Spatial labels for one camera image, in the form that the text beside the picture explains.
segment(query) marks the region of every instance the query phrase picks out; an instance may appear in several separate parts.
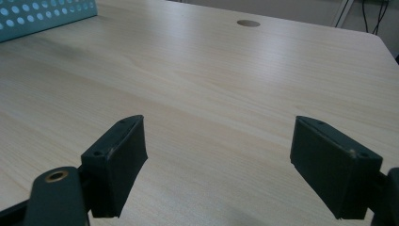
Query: light wood grain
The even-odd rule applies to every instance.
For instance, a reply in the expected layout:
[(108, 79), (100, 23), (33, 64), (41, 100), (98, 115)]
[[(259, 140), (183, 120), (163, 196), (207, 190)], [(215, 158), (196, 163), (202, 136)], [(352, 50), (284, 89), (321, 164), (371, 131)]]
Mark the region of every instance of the light wood grain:
[(121, 218), (92, 225), (370, 225), (371, 213), (336, 220), (289, 153), (305, 115), (381, 154), (383, 172), (399, 165), (399, 67), (378, 37), (167, 1), (98, 5), (0, 43), (0, 209), (142, 114), (149, 160)]

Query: black cable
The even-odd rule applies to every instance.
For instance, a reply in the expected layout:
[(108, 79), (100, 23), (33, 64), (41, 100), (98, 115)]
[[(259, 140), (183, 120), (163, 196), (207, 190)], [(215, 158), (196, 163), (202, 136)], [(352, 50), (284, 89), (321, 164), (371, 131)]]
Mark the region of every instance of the black cable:
[(390, 1), (388, 1), (388, 0), (384, 0), (383, 3), (384, 3), (384, 2), (386, 2), (387, 4), (385, 5), (384, 12), (382, 12), (382, 15), (381, 15), (381, 16), (378, 15), (378, 22), (377, 22), (377, 24), (376, 24), (376, 26), (375, 26), (375, 34), (376, 34), (376, 35), (378, 35), (379, 24), (381, 23), (382, 18), (384, 18), (385, 12), (387, 11), (387, 8), (388, 8), (388, 4), (390, 3)]
[(376, 19), (376, 25), (375, 25), (375, 29), (373, 30), (373, 33), (372, 34), (378, 34), (378, 26), (379, 26), (379, 20), (380, 20), (380, 18), (381, 18), (381, 12), (382, 12), (382, 9), (384, 8), (384, 1), (381, 1), (381, 7), (379, 8), (379, 13), (378, 13), (378, 18)]
[(340, 22), (341, 17), (343, 17), (343, 12), (345, 11), (346, 6), (348, 5), (348, 2), (349, 2), (349, 0), (346, 0), (345, 6), (343, 7), (343, 11), (341, 12), (341, 15), (340, 15), (340, 18), (339, 18), (338, 21), (337, 21), (337, 24), (335, 24), (335, 27), (338, 26), (338, 23)]
[(369, 27), (367, 25), (367, 19), (366, 19), (366, 12), (364, 11), (364, 2), (366, 0), (363, 0), (363, 2), (361, 3), (361, 8), (363, 9), (363, 19), (364, 19), (364, 24), (366, 25), (366, 32), (369, 33)]

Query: white dot pattern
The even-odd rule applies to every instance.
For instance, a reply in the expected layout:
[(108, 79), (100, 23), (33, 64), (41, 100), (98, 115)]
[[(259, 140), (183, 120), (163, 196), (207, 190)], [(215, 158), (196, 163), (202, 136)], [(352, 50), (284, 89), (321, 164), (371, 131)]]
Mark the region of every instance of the white dot pattern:
[(0, 42), (95, 15), (95, 0), (0, 0)]

